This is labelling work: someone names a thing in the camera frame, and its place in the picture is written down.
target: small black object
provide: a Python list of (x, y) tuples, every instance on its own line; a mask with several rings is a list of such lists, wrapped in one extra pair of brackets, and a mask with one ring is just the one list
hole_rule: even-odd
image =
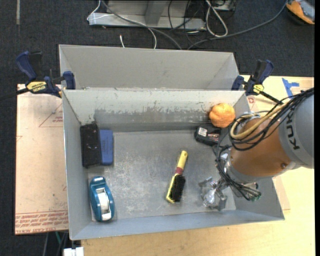
[(214, 146), (218, 144), (221, 128), (215, 127), (213, 124), (200, 125), (195, 133), (194, 138), (197, 142), (206, 144), (208, 146)]
[(99, 128), (96, 123), (80, 127), (82, 166), (90, 167), (100, 165), (101, 146)]

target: yellow brush handle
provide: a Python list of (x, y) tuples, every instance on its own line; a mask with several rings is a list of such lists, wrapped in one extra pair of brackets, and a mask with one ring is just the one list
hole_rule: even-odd
[(176, 165), (176, 167), (177, 167), (177, 168), (184, 169), (184, 168), (185, 168), (185, 165), (186, 165), (187, 157), (188, 157), (187, 151), (184, 151), (184, 150), (183, 150), (183, 151), (181, 152), (181, 155), (180, 155), (180, 158), (179, 158), (179, 161), (178, 161), (178, 164)]

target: clamp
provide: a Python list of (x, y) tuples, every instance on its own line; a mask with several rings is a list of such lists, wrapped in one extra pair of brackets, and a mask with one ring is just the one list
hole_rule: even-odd
[(274, 69), (274, 65), (270, 60), (262, 61), (258, 59), (254, 73), (250, 76), (248, 81), (241, 75), (238, 75), (234, 80), (231, 90), (238, 91), (242, 86), (245, 90), (245, 95), (263, 95), (273, 102), (282, 105), (283, 102), (264, 92), (263, 82), (270, 76)]
[(23, 93), (31, 92), (33, 94), (50, 94), (62, 97), (62, 92), (56, 83), (61, 81), (66, 82), (66, 89), (74, 90), (76, 88), (76, 81), (74, 75), (71, 71), (65, 71), (61, 77), (52, 79), (49, 76), (45, 76), (43, 79), (39, 79), (39, 74), (41, 73), (40, 63), (41, 63), (42, 53), (34, 52), (29, 53), (29, 51), (24, 51), (19, 54), (15, 63), (22, 71), (28, 76), (28, 81), (25, 83), (25, 88), (15, 91), (0, 97), (0, 100), (4, 100), (10, 97), (14, 97)]

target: white cable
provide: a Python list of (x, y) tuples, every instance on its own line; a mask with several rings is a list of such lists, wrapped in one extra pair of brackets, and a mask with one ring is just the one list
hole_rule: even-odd
[[(220, 15), (217, 13), (217, 11), (215, 10), (215, 8), (211, 5), (210, 1), (209, 0), (206, 0), (205, 1), (208, 5), (209, 5), (209, 8), (208, 8), (208, 11), (206, 12), (206, 16), (205, 16), (205, 23), (206, 23), (206, 29), (208, 30), (208, 32), (213, 35), (214, 37), (217, 37), (217, 38), (221, 38), (221, 37), (225, 37), (227, 34), (228, 34), (228, 28), (225, 24), (225, 22), (223, 21), (223, 19), (220, 17)], [(211, 29), (209, 28), (209, 13), (210, 13), (210, 9), (213, 10), (214, 14), (217, 16), (217, 18), (220, 20), (221, 24), (223, 25), (224, 27), (224, 30), (225, 30), (225, 33), (223, 35), (218, 35), (218, 34), (215, 34), (211, 31)]]
[(124, 42), (122, 41), (122, 35), (120, 35), (120, 41), (121, 41), (122, 47), (126, 48), (125, 45), (124, 45)]
[[(98, 3), (98, 6), (89, 14), (89, 16), (93, 13), (95, 13), (99, 8), (100, 8), (100, 5), (101, 5), (101, 0), (99, 0), (99, 3)], [(89, 22), (89, 21), (92, 21), (92, 20), (95, 20), (95, 19), (98, 19), (98, 18), (93, 18), (93, 19), (90, 19), (89, 20), (89, 16), (86, 18), (86, 20)]]
[[(97, 20), (97, 19), (101, 19), (101, 18), (106, 17), (106, 16), (114, 15), (114, 14), (105, 14), (105, 15), (102, 15), (102, 16), (99, 16), (99, 17), (96, 17), (96, 18), (91, 18), (91, 19), (89, 19), (89, 17), (90, 17), (93, 13), (95, 13), (95, 12), (100, 8), (100, 5), (101, 5), (101, 0), (99, 0), (98, 6), (97, 6), (97, 7), (89, 14), (89, 16), (86, 18), (86, 20), (87, 20), (88, 22), (94, 21), (94, 20)], [(141, 22), (139, 22), (139, 21), (136, 21), (136, 20), (131, 20), (131, 19), (128, 19), (128, 18), (124, 18), (124, 19), (126, 19), (126, 20), (129, 21), (129, 22), (135, 22), (135, 23), (138, 23), (138, 24), (140, 24), (140, 25), (146, 26), (145, 24), (143, 24), (143, 23), (141, 23)], [(156, 49), (156, 47), (157, 47), (157, 37), (156, 37), (155, 33), (152, 31), (151, 28), (148, 28), (148, 30), (152, 33), (153, 38), (154, 38), (154, 47), (153, 47), (153, 49)], [(121, 41), (122, 47), (125, 48), (125, 45), (124, 45), (124, 42), (123, 42), (123, 40), (122, 40), (122, 36), (121, 36), (121, 35), (120, 35), (120, 41)]]
[[(141, 23), (141, 22), (139, 22), (139, 21), (136, 21), (136, 20), (132, 20), (132, 19), (129, 19), (129, 18), (124, 18), (124, 17), (122, 17), (123, 19), (125, 19), (125, 20), (127, 20), (128, 22), (135, 22), (135, 23), (138, 23), (138, 24), (140, 24), (140, 25), (142, 25), (142, 26), (146, 26), (145, 24), (143, 24), (143, 23)], [(156, 38), (156, 35), (155, 35), (155, 33), (152, 31), (152, 29), (151, 28), (147, 28), (151, 33), (152, 33), (152, 35), (153, 35), (153, 38), (154, 38), (154, 47), (153, 47), (153, 49), (156, 49), (156, 47), (157, 47), (157, 38)]]

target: yellow clamp label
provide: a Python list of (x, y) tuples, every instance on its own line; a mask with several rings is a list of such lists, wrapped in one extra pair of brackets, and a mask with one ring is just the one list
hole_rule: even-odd
[(27, 89), (33, 93), (39, 92), (47, 88), (47, 83), (45, 81), (34, 81), (27, 84)]

